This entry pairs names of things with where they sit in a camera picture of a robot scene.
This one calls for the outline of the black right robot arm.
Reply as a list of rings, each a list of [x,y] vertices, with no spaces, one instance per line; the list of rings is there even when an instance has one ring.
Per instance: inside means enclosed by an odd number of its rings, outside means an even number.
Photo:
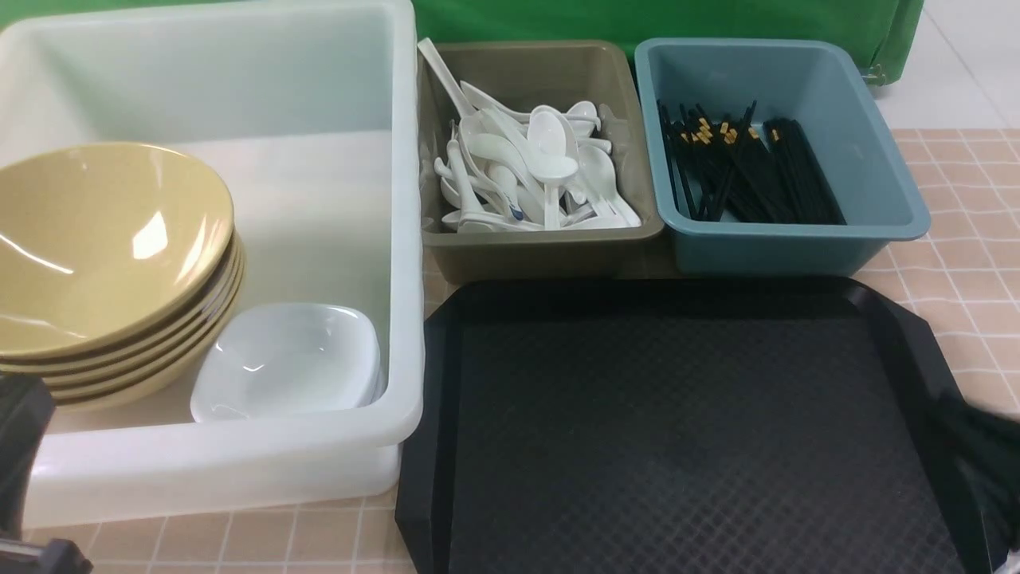
[[[947,443],[1005,494],[999,508],[1004,513],[1009,550],[1017,552],[1018,421],[950,395],[932,400],[929,417],[939,426]]]

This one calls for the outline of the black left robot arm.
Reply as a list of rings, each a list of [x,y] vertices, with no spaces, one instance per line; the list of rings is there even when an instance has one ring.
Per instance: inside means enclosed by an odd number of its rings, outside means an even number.
[[[1,566],[3,573],[91,573],[92,562],[69,539],[23,540],[30,473],[56,410],[37,375],[1,377]]]

